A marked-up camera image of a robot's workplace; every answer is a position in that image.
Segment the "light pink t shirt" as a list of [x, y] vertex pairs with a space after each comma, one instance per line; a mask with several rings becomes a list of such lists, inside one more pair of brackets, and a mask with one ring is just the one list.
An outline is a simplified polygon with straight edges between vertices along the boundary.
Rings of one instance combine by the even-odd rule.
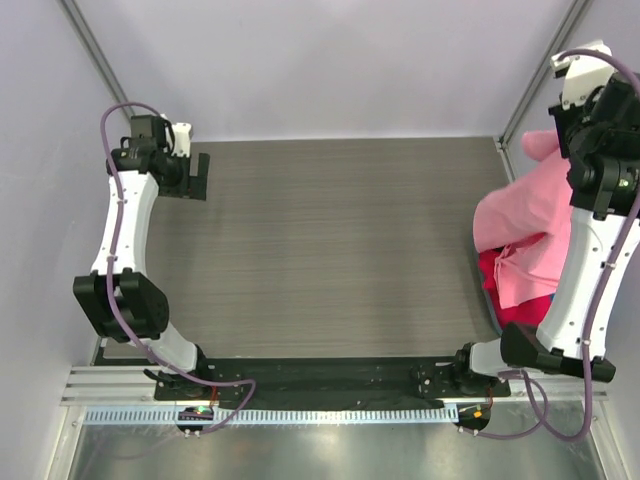
[[557, 134], [526, 132], [522, 148], [536, 166], [487, 194], [473, 217], [476, 250], [501, 250], [493, 278], [503, 308], [556, 292], [571, 232], [570, 164]]

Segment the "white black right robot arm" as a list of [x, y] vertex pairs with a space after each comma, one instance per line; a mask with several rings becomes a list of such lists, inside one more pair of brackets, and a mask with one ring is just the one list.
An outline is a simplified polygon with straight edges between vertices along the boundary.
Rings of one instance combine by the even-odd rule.
[[606, 332], [622, 277], [639, 245], [639, 75], [615, 72], [584, 104], [550, 108], [570, 163], [571, 236], [555, 298], [537, 326], [511, 323], [497, 340], [456, 352], [451, 383], [460, 394], [526, 368], [610, 382]]

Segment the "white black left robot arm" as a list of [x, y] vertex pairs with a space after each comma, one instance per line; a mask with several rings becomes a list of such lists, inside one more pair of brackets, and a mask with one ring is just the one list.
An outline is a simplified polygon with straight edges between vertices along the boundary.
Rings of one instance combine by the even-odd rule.
[[210, 157], [190, 172], [192, 126], [163, 115], [131, 119], [129, 135], [106, 161], [109, 206], [97, 256], [88, 274], [73, 281], [73, 294], [97, 335], [142, 350], [164, 372], [177, 376], [188, 398], [205, 397], [212, 375], [204, 355], [171, 323], [167, 296], [148, 277], [146, 247], [160, 197], [205, 200]]

